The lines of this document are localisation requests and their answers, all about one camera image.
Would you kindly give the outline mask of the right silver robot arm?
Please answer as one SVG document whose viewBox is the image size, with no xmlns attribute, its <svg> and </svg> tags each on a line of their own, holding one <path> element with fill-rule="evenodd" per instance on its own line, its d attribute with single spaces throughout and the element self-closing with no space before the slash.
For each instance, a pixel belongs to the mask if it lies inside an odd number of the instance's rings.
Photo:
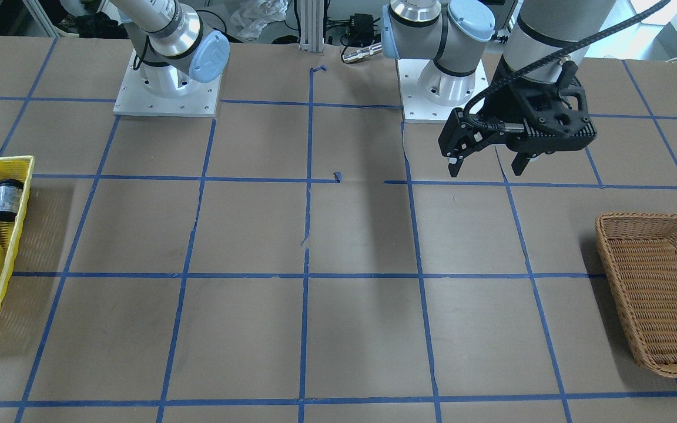
<svg viewBox="0 0 677 423">
<path fill-rule="evenodd" d="M 118 98 L 218 100 L 229 39 L 179 1 L 113 1 L 133 45 Z"/>
</svg>

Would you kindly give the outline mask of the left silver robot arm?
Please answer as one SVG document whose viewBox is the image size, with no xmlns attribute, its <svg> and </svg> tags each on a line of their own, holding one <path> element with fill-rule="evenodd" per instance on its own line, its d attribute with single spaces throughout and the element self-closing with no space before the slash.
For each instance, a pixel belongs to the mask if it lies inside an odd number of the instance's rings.
<svg viewBox="0 0 677 423">
<path fill-rule="evenodd" d="M 524 1 L 491 83 L 479 99 L 472 84 L 496 16 L 481 1 L 389 1 L 383 6 L 383 54 L 425 60 L 419 84 L 431 102 L 451 108 L 438 137 L 448 171 L 491 145 L 505 145 L 520 176 L 539 155 L 578 152 L 597 131 L 576 77 L 586 54 L 572 43 L 599 32 L 612 1 Z"/>
</svg>

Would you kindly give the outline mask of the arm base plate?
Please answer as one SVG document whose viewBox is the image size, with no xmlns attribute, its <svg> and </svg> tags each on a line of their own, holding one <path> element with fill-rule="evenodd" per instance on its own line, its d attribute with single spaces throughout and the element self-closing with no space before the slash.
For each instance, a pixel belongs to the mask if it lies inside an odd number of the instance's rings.
<svg viewBox="0 0 677 423">
<path fill-rule="evenodd" d="M 214 118 L 217 113 L 219 76 L 201 83 L 168 65 L 152 67 L 140 64 L 132 51 L 128 67 L 116 95 L 113 114 L 127 117 Z"/>
<path fill-rule="evenodd" d="M 445 123 L 454 108 L 464 108 L 488 86 L 482 61 L 473 74 L 454 77 L 431 60 L 398 59 L 397 73 L 406 123 Z"/>
</svg>

